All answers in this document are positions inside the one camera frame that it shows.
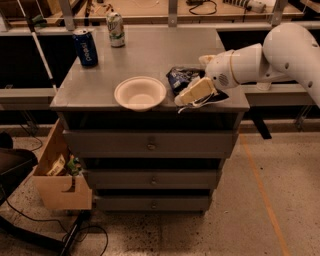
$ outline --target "cardboard box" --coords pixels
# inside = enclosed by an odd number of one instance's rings
[[[68,146],[58,120],[51,129],[33,173],[34,184],[44,206],[52,210],[88,210],[92,208],[92,190],[83,176],[46,176],[52,164],[63,154],[69,157]]]

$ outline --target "blue can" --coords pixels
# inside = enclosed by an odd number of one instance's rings
[[[97,49],[92,34],[83,28],[73,31],[73,40],[81,65],[93,67],[98,64]]]

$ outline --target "small object in box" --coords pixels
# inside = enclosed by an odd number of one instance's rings
[[[70,160],[67,163],[67,167],[71,176],[79,175],[80,171],[82,170],[79,159],[77,157],[74,157],[74,155],[72,154],[70,155]]]
[[[65,169],[66,161],[64,160],[64,157],[62,154],[59,155],[59,158],[53,163],[52,168],[50,171],[47,172],[47,176],[58,176],[61,175]]]

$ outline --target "paper bowl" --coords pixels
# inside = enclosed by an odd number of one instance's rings
[[[114,97],[121,106],[142,112],[160,104],[166,93],[166,87],[159,80],[138,76],[120,83]]]

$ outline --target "cabinet top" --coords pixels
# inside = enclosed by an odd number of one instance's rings
[[[98,52],[98,65],[86,68],[76,58],[51,103],[52,110],[124,110],[114,98],[117,85],[131,77],[149,76],[167,87],[166,99],[151,111],[176,111],[166,74],[174,66],[200,68],[200,56],[224,51],[214,28],[125,26],[126,44],[121,48],[110,46],[107,27],[94,29],[92,36]],[[240,86],[225,92],[229,99],[204,106],[200,111],[249,109]]]

